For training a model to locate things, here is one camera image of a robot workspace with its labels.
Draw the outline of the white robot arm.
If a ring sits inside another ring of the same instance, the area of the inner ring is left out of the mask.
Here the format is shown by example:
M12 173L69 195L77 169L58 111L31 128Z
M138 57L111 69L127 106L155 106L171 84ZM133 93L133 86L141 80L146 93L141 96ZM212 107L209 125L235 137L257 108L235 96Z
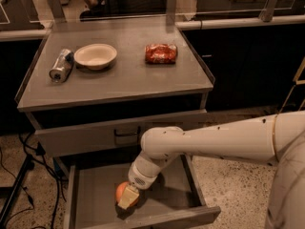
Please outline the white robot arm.
M276 163L265 229L305 229L305 112L272 114L185 131L155 127L141 137L141 152L117 200L126 210L177 156L222 157Z

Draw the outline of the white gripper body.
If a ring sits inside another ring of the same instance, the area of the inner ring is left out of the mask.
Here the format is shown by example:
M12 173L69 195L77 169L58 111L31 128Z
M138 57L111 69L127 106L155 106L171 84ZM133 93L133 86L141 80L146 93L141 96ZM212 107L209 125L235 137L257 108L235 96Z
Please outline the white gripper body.
M147 190L155 182L157 175L146 176L139 172L135 163L133 162L128 172L129 183L138 190Z

